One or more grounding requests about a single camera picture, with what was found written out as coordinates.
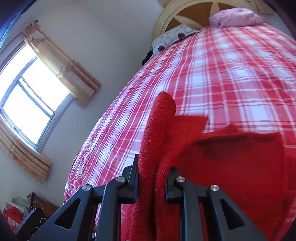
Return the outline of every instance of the silver screw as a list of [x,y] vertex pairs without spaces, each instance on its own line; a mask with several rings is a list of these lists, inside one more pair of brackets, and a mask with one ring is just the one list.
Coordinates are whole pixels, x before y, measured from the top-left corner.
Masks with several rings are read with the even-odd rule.
[[118,181],[119,183],[122,183],[122,182],[124,182],[125,180],[126,180],[126,178],[123,177],[123,176],[120,176],[120,177],[116,178],[116,181]]
[[183,182],[185,182],[185,178],[182,176],[178,176],[178,177],[176,177],[176,181],[179,183],[183,183]]
[[216,184],[213,184],[213,185],[211,185],[211,190],[216,192],[219,190],[219,186]]
[[89,191],[90,189],[91,189],[91,185],[88,185],[88,184],[86,184],[82,187],[83,191]]

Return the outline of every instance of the curtain rod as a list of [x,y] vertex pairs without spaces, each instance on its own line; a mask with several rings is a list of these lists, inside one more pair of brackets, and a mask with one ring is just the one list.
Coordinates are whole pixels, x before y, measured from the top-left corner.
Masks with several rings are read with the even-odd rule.
[[13,38],[13,40],[11,40],[6,46],[5,46],[5,48],[4,49],[2,49],[2,51],[0,52],[0,54],[2,54],[2,52],[21,34],[22,32],[20,32],[17,36],[15,36],[14,38]]

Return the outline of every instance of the checkered bed cover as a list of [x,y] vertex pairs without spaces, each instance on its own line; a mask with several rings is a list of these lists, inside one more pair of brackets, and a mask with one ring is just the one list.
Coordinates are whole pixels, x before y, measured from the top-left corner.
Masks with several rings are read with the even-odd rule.
[[[230,123],[279,131],[287,153],[296,156],[296,42],[267,24],[205,27],[150,59],[120,92],[77,154],[66,199],[84,184],[106,184],[133,163],[161,91],[175,99],[176,115],[208,115],[205,132]],[[296,202],[290,209],[279,237],[295,218]]]

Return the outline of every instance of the folded red fabric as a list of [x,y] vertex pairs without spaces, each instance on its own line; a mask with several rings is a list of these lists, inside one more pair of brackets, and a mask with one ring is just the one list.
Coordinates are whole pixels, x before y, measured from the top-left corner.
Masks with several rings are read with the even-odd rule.
[[207,117],[175,116],[173,98],[154,101],[139,154],[139,197],[125,215],[121,240],[178,240],[179,207],[168,205],[171,166],[195,184],[219,185],[269,240],[283,219],[285,154],[279,133],[242,132],[229,125],[202,133]]

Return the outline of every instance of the window pane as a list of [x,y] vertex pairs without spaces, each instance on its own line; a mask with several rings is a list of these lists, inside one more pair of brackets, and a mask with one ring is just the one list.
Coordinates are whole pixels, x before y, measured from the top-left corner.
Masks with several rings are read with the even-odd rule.
[[0,100],[11,85],[15,77],[36,55],[34,51],[25,45],[6,65],[0,74]]
[[3,109],[12,122],[37,144],[50,118],[35,105],[19,85],[13,89]]
[[69,90],[40,59],[37,59],[22,76],[36,94],[53,110],[56,110],[69,94]]
[[19,79],[20,83],[23,85],[23,87],[26,89],[26,91],[29,92],[29,94],[37,101],[37,103],[39,105],[41,105],[41,107],[43,109],[45,109],[45,111],[47,111],[47,113],[49,113],[50,115],[53,115],[53,112],[51,111],[51,109],[49,109],[38,97],[37,95],[34,94],[34,92],[29,88],[29,86],[23,81],[22,78]]

